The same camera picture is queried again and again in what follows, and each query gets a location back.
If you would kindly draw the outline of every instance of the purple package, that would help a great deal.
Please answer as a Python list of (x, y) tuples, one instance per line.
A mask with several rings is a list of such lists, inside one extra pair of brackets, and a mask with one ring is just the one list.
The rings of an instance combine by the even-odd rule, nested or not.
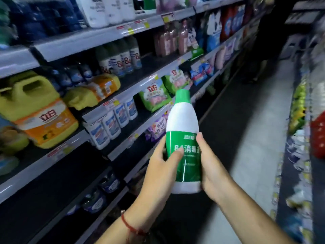
[(152, 142), (157, 141), (161, 136), (165, 134), (166, 123), (168, 118), (168, 111), (166, 111), (159, 119), (157, 119), (146, 131), (146, 140)]

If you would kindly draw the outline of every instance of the finger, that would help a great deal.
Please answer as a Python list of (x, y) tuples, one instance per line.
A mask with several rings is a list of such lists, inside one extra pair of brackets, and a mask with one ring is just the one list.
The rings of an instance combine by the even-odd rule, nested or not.
[(202, 132), (199, 132), (196, 136), (196, 141), (201, 149), (201, 153), (202, 154), (210, 154), (210, 155), (214, 155), (214, 152), (212, 151), (212, 149), (210, 148), (210, 146), (208, 145), (208, 143), (205, 141), (205, 139), (203, 138)]
[(171, 156), (165, 162), (166, 166), (170, 169), (171, 172), (176, 172), (177, 166), (184, 156), (184, 148), (180, 147), (177, 151), (174, 151)]
[(165, 149), (166, 144), (166, 135), (161, 138), (160, 142), (158, 143), (156, 149), (154, 150), (152, 156), (157, 158), (163, 158), (163, 152)]

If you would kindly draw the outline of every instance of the bracelet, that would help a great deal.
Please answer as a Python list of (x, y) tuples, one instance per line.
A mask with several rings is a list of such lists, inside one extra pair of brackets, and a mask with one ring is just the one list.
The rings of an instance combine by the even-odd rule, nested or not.
[(141, 230), (141, 229), (136, 230), (134, 227), (132, 227), (131, 225), (129, 225), (127, 223), (127, 221), (124, 218), (124, 213), (125, 213), (125, 210), (122, 210), (121, 211), (121, 219), (124, 222), (125, 226), (130, 230), (130, 233), (134, 233), (138, 236), (146, 236), (146, 233), (143, 230)]

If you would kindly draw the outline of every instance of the white and green bottle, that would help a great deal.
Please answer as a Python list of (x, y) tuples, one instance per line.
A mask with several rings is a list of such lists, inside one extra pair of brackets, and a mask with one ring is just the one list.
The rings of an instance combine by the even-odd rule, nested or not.
[(184, 148), (184, 156), (177, 168), (173, 194), (193, 194), (201, 190), (201, 151), (196, 142), (198, 132), (199, 122), (191, 104), (189, 91), (178, 90), (166, 125), (168, 157), (178, 148)]

